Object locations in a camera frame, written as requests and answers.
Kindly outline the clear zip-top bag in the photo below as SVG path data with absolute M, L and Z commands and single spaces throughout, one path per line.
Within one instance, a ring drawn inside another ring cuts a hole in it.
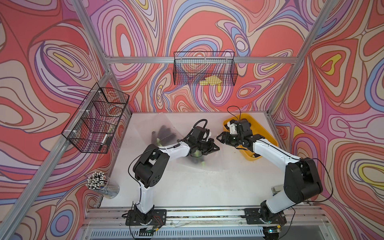
M 146 144 L 157 147 L 175 145 L 182 138 L 164 113 L 133 114 L 132 128 Z
M 220 173 L 230 168 L 233 152 L 221 149 L 218 152 L 202 155 L 196 151 L 191 156 L 175 160 L 175 169 L 185 173 Z

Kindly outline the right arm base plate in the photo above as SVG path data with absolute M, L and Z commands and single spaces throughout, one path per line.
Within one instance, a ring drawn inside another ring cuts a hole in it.
M 285 225 L 287 223 L 284 212 L 270 213 L 263 208 L 246 208 L 241 218 L 246 219 L 248 225 Z

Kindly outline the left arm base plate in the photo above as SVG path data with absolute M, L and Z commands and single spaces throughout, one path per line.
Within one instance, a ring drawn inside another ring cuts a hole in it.
M 126 226 L 163 226 L 167 222 L 166 209 L 153 209 L 143 214 L 139 210 L 129 210 L 126 214 Z

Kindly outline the dark purple eggplant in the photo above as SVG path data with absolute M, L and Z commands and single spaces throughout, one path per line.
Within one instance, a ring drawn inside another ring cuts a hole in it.
M 156 131 L 152 131 L 151 133 L 151 144 L 155 145 L 156 147 L 158 147 L 158 138 L 157 138 L 157 132 Z

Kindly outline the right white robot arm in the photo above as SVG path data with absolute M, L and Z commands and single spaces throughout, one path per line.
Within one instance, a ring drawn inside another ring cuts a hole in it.
M 323 186 L 313 159 L 294 156 L 264 136 L 254 134 L 246 119 L 231 120 L 226 129 L 217 136 L 218 141 L 264 157 L 285 173 L 283 190 L 260 205 L 258 216 L 262 222 L 270 223 L 282 211 L 322 193 Z

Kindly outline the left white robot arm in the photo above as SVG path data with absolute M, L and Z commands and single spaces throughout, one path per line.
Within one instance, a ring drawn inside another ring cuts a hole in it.
M 220 148 L 210 137 L 210 130 L 195 126 L 181 140 L 168 146 L 156 146 L 150 144 L 144 152 L 138 156 L 133 172 L 136 182 L 140 185 L 141 196 L 136 204 L 136 210 L 141 214 L 148 214 L 154 209 L 153 187 L 161 180 L 169 162 L 193 156 L 197 158 L 219 151 Z

